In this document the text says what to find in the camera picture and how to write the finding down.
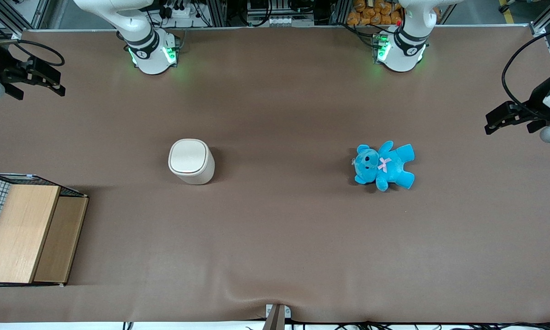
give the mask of brown cloth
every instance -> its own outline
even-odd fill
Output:
[[[528,27],[436,28],[407,73],[344,28],[192,31],[158,76],[114,32],[24,37],[66,57],[67,96],[0,99],[0,171],[90,204],[69,285],[0,288],[0,322],[254,319],[274,302],[311,322],[550,321],[550,144],[483,129]],[[540,41],[509,88],[524,100],[549,75]],[[170,172],[179,138],[212,148],[210,184]],[[386,140],[413,144],[411,190],[354,183],[355,148]]]

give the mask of teddy bear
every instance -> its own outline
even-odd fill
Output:
[[[389,183],[409,189],[413,185],[415,175],[403,169],[403,165],[415,159],[415,152],[411,144],[406,144],[392,150],[392,141],[385,142],[379,152],[361,144],[356,149],[358,156],[354,159],[356,177],[359,184],[376,182],[377,188],[384,192]]]

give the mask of white trash can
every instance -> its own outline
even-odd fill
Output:
[[[169,169],[189,184],[208,183],[214,176],[215,168],[210,148],[201,140],[184,138],[171,147]]]

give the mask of metal frame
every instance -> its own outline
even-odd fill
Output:
[[[226,10],[227,4],[222,0],[207,0],[207,7],[210,11],[210,18],[212,19],[212,27],[225,27],[226,26]]]
[[[545,27],[550,23],[550,5],[535,19],[535,21],[530,23],[532,33],[534,36],[541,35],[545,33]]]
[[[22,36],[23,31],[32,29],[32,25],[4,0],[0,0],[0,22],[19,37]]]

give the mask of green led light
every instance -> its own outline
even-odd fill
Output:
[[[175,51],[172,48],[163,47],[163,52],[169,63],[175,63]]]
[[[387,41],[385,43],[385,45],[379,49],[379,58],[378,58],[378,60],[379,61],[386,60],[389,50],[391,50],[391,44],[390,44],[390,42]]]
[[[130,56],[132,58],[132,63],[134,63],[134,65],[136,65],[136,59],[134,58],[134,54],[132,53],[132,50],[130,48],[128,48],[128,52],[130,53]]]

